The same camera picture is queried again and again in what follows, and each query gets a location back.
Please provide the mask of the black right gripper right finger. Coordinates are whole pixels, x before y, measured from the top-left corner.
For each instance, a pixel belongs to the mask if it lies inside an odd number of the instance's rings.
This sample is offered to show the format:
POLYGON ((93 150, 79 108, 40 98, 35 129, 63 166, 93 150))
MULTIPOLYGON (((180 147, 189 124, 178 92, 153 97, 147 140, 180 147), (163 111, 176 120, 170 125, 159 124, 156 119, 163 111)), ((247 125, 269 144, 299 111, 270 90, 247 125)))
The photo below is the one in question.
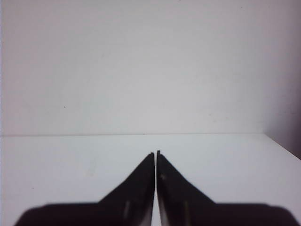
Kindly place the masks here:
POLYGON ((291 212, 263 203, 217 203, 197 189, 157 152, 161 222, 169 226, 296 226, 291 212))

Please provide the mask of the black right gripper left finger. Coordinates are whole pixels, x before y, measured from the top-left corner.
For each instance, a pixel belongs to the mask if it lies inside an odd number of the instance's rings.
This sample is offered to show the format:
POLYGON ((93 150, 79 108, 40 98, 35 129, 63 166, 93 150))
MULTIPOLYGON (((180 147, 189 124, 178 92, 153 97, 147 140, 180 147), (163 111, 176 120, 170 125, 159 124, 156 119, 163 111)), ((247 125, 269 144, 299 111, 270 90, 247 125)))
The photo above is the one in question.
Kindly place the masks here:
POLYGON ((53 203, 31 208, 17 226, 151 225, 155 190, 155 156, 147 155, 134 171, 99 202, 53 203))

